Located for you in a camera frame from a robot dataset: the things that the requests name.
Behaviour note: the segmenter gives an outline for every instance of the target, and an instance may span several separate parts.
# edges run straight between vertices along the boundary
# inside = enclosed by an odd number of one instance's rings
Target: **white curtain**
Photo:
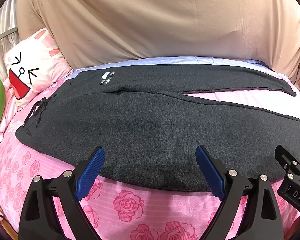
[[[0,8],[0,34],[17,26],[16,0],[6,0]],[[12,33],[0,40],[0,79],[8,78],[3,55],[20,42],[18,32]]]

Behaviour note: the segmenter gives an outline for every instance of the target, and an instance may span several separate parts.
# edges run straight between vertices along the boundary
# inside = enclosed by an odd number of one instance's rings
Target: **mattress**
[[[77,69],[70,76],[53,84],[40,93],[23,110],[18,112],[8,126],[0,143],[0,205],[18,231],[19,219],[26,192],[36,175],[44,179],[60,176],[64,170],[74,167],[48,155],[41,154],[21,144],[15,131],[23,124],[33,104],[43,97],[49,97],[69,78],[75,78],[81,71],[106,69],[113,66],[150,64],[211,64],[237,65],[252,68],[286,80],[297,96],[292,97],[280,91],[242,90],[215,93],[196,93],[189,96],[216,101],[227,101],[261,107],[280,114],[300,118],[300,92],[283,74],[277,74],[256,61],[235,61],[205,57],[173,57],[125,61],[88,69]],[[282,215],[285,233],[300,213],[280,198],[276,190],[281,181],[272,182]],[[240,225],[247,197],[242,197],[240,206],[227,239],[234,237]],[[54,198],[59,220],[67,237],[74,239],[62,206]],[[170,192],[124,184],[98,176],[89,195],[81,202],[89,221],[102,239],[145,239],[166,240],[173,232],[184,232],[184,240],[197,240],[216,213],[220,201],[210,192]]]

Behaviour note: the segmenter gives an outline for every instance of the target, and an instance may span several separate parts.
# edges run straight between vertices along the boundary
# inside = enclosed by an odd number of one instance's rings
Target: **beige fabric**
[[[17,0],[17,22],[21,39],[46,26],[72,68],[212,56],[300,76],[296,0]]]

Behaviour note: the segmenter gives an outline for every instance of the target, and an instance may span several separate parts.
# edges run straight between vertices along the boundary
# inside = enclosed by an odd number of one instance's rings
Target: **metal pin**
[[[263,181],[267,181],[268,177],[264,174],[260,175],[260,179],[262,179]]]
[[[66,177],[66,178],[70,177],[71,175],[72,175],[72,171],[65,171],[63,173],[63,176]]]
[[[40,180],[40,176],[35,176],[34,178],[33,178],[33,181],[34,182],[38,182]]]
[[[229,174],[233,177],[238,175],[237,171],[235,171],[235,170],[229,170]]]

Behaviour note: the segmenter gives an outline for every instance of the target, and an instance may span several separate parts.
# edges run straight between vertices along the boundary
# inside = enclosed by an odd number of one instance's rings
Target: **pink pillow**
[[[46,28],[9,50],[4,62],[20,108],[73,72]]]

